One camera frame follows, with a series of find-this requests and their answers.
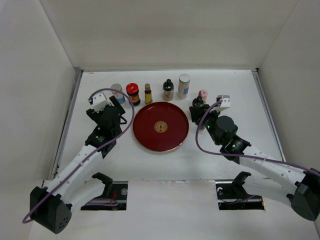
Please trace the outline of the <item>peppercorn jar silver lid right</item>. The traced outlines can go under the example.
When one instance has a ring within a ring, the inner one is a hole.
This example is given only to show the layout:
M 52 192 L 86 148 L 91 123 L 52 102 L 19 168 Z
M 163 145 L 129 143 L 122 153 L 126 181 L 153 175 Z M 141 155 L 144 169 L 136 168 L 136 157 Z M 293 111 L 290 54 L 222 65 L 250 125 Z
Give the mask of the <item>peppercorn jar silver lid right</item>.
M 190 76 L 188 74 L 181 74 L 179 76 L 178 92 L 177 95 L 180 99 L 185 99 L 188 96 Z

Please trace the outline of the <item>small yellow-label oil bottle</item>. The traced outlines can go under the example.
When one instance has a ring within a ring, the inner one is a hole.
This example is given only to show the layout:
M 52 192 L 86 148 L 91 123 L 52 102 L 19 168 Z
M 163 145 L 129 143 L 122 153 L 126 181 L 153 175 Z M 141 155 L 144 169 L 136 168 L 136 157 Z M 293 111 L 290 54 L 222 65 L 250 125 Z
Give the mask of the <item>small yellow-label oil bottle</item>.
M 153 102 L 151 86 L 149 83 L 146 83 L 144 85 L 144 98 L 145 98 L 146 105 L 151 104 Z

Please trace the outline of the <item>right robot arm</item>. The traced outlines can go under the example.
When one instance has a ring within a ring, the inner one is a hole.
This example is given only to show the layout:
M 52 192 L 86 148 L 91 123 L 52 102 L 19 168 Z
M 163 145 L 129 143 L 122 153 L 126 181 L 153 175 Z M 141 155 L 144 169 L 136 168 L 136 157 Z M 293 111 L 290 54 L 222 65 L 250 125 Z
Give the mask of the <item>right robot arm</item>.
M 241 172 L 232 182 L 232 192 L 238 198 L 253 195 L 264 196 L 283 203 L 300 217 L 316 221 L 320 214 L 320 172 L 297 164 L 271 159 L 250 142 L 237 135 L 238 127 L 226 115 L 220 115 L 213 105 L 190 106 L 191 121 L 197 128 L 204 126 L 215 145 L 220 146 L 214 155 L 259 172 L 270 181 L 251 179 L 249 172 Z

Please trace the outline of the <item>red-lid chili sauce jar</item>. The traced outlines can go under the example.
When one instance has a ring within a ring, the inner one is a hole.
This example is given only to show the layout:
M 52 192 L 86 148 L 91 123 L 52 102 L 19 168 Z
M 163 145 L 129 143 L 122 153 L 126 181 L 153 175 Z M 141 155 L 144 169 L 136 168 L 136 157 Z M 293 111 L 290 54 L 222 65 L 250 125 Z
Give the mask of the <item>red-lid chili sauce jar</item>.
M 136 83 L 129 83 L 125 89 L 133 105 L 138 106 L 141 103 L 139 86 Z

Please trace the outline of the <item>peppercorn jar blue label left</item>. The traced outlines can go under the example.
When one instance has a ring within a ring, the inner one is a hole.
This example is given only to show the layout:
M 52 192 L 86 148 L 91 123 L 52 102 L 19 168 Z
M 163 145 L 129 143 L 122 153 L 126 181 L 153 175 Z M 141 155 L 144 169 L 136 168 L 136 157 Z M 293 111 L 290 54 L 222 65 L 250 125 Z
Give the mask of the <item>peppercorn jar blue label left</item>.
M 114 83 L 113 85 L 111 85 L 110 87 L 111 89 L 117 90 L 117 91 L 112 91 L 113 96 L 117 99 L 117 101 L 123 105 L 126 100 L 125 97 L 123 96 L 123 94 L 121 94 L 123 92 L 122 86 L 119 83 Z

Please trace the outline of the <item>round red lacquer tray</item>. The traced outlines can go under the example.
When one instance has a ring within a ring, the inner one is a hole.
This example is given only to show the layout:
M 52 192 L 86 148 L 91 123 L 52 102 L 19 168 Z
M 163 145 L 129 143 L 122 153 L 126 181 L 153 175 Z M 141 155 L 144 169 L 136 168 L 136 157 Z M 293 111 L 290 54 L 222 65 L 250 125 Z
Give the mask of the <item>round red lacquer tray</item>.
M 169 102 L 154 102 L 142 107 L 132 123 L 137 142 L 154 152 L 178 148 L 187 139 L 189 128 L 184 111 Z

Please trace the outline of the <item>black-cap spice bottle rear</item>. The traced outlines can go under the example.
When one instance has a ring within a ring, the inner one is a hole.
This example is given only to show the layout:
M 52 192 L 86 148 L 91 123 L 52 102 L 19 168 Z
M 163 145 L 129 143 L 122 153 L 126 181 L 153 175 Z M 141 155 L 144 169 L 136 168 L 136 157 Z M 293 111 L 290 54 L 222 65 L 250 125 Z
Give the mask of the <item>black-cap spice bottle rear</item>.
M 163 94 L 162 94 L 162 98 L 165 101 L 171 101 L 174 97 L 174 84 L 172 82 L 171 79 L 167 79 L 163 85 L 162 85 L 162 89 L 163 89 Z

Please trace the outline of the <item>black-cap clear spice bottle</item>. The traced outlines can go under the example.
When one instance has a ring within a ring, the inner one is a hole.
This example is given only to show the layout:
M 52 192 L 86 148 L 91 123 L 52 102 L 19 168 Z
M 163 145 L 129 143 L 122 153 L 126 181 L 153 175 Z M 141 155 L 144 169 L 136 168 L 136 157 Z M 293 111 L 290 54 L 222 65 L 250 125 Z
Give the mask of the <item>black-cap clear spice bottle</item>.
M 201 108 L 204 105 L 203 98 L 201 96 L 197 96 L 192 101 L 192 106 L 195 108 Z

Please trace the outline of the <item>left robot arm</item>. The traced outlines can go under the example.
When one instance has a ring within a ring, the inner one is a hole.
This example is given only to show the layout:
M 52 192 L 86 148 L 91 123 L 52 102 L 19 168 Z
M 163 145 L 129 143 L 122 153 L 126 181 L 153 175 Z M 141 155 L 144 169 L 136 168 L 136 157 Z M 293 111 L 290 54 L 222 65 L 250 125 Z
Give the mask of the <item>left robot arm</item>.
M 122 134 L 125 110 L 118 100 L 94 95 L 86 111 L 96 127 L 76 157 L 48 185 L 36 186 L 29 196 L 29 218 L 54 234 L 61 233 L 72 215 L 93 198 L 108 199 L 113 180 L 98 172 L 98 165 L 114 148 Z

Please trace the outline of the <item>pink-cap spice shaker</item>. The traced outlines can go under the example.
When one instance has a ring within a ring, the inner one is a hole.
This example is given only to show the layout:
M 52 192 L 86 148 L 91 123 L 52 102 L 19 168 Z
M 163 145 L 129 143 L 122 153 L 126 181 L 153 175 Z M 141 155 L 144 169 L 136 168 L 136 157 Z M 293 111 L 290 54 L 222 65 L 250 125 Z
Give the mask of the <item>pink-cap spice shaker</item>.
M 207 103 L 208 92 L 205 89 L 201 89 L 198 92 L 198 95 L 202 98 L 203 103 L 206 104 Z

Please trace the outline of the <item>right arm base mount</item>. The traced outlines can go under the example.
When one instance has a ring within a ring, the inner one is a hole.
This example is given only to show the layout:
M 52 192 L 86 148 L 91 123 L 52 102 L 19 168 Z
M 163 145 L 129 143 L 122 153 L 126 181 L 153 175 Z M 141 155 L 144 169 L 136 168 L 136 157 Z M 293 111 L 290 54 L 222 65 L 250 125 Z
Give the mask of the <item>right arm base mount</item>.
M 234 179 L 215 182 L 219 210 L 265 210 L 263 198 L 248 194 L 243 187 L 249 176 L 249 172 L 242 171 Z

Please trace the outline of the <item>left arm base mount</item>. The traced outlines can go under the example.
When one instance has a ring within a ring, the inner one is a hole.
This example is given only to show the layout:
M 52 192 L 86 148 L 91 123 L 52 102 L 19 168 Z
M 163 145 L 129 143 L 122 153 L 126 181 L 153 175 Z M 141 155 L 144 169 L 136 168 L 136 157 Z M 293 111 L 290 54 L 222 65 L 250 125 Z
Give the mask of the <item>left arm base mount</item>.
M 92 178 L 97 179 L 104 184 L 104 189 L 101 195 L 96 196 L 82 206 L 82 211 L 127 210 L 127 198 L 129 191 L 128 181 L 113 181 L 112 178 L 100 172 L 94 174 Z

